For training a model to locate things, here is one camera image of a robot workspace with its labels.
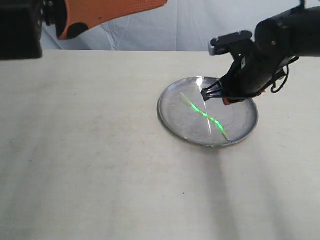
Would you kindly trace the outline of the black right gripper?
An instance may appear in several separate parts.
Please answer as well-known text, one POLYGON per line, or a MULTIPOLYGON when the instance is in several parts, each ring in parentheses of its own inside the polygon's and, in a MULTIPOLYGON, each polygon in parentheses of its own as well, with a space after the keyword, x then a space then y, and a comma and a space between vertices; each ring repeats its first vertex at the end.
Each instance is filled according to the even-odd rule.
POLYGON ((274 80, 282 62, 281 57, 258 53, 243 56, 233 62, 227 74, 201 90, 202 98, 220 98, 225 105, 255 98, 274 80))

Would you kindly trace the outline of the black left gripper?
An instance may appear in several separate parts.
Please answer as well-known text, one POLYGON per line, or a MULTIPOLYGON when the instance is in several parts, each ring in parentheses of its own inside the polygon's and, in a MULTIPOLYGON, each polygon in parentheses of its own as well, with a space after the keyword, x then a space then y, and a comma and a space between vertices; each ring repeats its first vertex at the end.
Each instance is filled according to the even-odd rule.
POLYGON ((67 23, 64 0, 2 0, 0 2, 0 59, 39 59, 42 24, 55 25, 60 36, 67 23))

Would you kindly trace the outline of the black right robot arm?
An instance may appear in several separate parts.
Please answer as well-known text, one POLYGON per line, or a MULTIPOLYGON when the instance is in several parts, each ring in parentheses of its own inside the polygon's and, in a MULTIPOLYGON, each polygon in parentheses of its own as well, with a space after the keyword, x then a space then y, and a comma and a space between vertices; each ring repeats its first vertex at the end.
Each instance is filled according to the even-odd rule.
POLYGON ((320 8, 297 6, 258 23, 254 32, 238 31, 213 38, 209 54, 231 54, 228 72, 202 89, 204 101, 221 98, 225 105, 260 96, 276 81, 289 77, 289 66, 301 57, 320 55, 320 8))

